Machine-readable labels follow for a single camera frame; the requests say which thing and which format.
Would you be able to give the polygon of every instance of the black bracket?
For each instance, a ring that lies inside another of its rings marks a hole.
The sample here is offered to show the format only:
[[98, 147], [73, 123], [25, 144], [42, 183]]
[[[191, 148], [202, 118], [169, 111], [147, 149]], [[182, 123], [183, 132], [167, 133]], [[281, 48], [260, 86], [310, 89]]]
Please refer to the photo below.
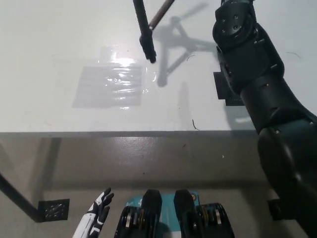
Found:
[[44, 217], [44, 222], [67, 220], [69, 199], [39, 201], [38, 211]]
[[222, 72], [214, 72], [213, 76], [219, 100], [225, 100], [226, 106], [244, 106], [241, 98], [231, 91]]

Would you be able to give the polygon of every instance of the transparent plastic sheet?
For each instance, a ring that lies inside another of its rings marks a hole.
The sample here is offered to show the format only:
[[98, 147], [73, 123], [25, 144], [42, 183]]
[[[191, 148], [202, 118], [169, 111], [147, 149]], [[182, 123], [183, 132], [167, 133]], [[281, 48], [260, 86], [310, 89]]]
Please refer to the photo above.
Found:
[[73, 107], [138, 106], [142, 97], [143, 67], [132, 59], [83, 67]]

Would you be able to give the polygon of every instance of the metal rod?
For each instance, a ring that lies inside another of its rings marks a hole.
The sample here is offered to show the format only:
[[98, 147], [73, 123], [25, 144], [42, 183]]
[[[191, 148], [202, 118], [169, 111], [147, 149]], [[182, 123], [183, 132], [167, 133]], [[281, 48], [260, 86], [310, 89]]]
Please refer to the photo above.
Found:
[[0, 174], [0, 190], [35, 222], [44, 222], [45, 218], [15, 187]]
[[151, 32], [143, 0], [133, 0], [133, 4], [135, 12], [137, 13], [141, 35], [148, 36]]
[[162, 7], [158, 10], [157, 14], [153, 17], [152, 21], [150, 22], [150, 28], [152, 31], [156, 28], [159, 22], [162, 20], [164, 15], [167, 13], [169, 8], [172, 6], [175, 0], [166, 0]]

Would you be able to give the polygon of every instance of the black rod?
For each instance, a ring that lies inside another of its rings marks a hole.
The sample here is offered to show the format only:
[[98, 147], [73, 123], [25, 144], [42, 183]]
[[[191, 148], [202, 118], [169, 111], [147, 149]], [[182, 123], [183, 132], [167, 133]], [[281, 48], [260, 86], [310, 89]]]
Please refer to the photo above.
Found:
[[0, 174], [0, 190], [26, 213], [35, 222], [44, 222], [44, 217], [40, 214], [26, 198], [19, 193], [1, 174]]
[[145, 7], [143, 0], [133, 0], [135, 12], [137, 13], [137, 18], [141, 30], [141, 35], [148, 36], [151, 31], [149, 28], [149, 22], [147, 18], [147, 14], [145, 12]]

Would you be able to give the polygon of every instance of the black plastic part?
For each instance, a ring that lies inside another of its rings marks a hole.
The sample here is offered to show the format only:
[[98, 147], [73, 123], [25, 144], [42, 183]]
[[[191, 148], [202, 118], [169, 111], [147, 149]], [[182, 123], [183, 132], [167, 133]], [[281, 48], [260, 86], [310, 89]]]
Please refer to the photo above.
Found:
[[155, 63], [157, 61], [157, 54], [153, 44], [153, 32], [149, 26], [143, 0], [133, 0], [133, 4], [141, 30], [140, 44], [143, 48], [146, 59], [150, 60], [151, 63]]
[[40, 201], [38, 210], [45, 222], [67, 220], [69, 199]]
[[295, 219], [292, 211], [289, 210], [280, 199], [267, 201], [267, 204], [274, 221]]
[[149, 189], [142, 198], [141, 207], [127, 206], [123, 209], [114, 238], [154, 238], [161, 207], [159, 191]]
[[230, 89], [222, 72], [214, 72], [213, 76], [219, 100], [225, 100], [226, 106], [244, 106], [242, 99]]
[[225, 209], [219, 203], [194, 205], [192, 194], [178, 190], [174, 197], [182, 238], [234, 238]]
[[158, 190], [149, 189], [142, 198], [141, 208], [160, 217], [162, 197]]
[[145, 54], [145, 58], [151, 63], [155, 63], [157, 61], [157, 53], [154, 49], [152, 31], [149, 33], [149, 35], [141, 35], [140, 44]]
[[294, 214], [309, 237], [317, 237], [317, 124], [302, 119], [265, 128], [258, 151], [283, 210]]
[[227, 51], [248, 39], [254, 31], [256, 16], [251, 1], [228, 0], [215, 12], [213, 38]]
[[258, 133], [265, 127], [308, 117], [285, 80], [272, 74], [254, 79], [242, 90], [241, 98]]
[[176, 191], [174, 196], [174, 207], [177, 219], [180, 221], [187, 211], [192, 210], [195, 207], [192, 194], [186, 189]]

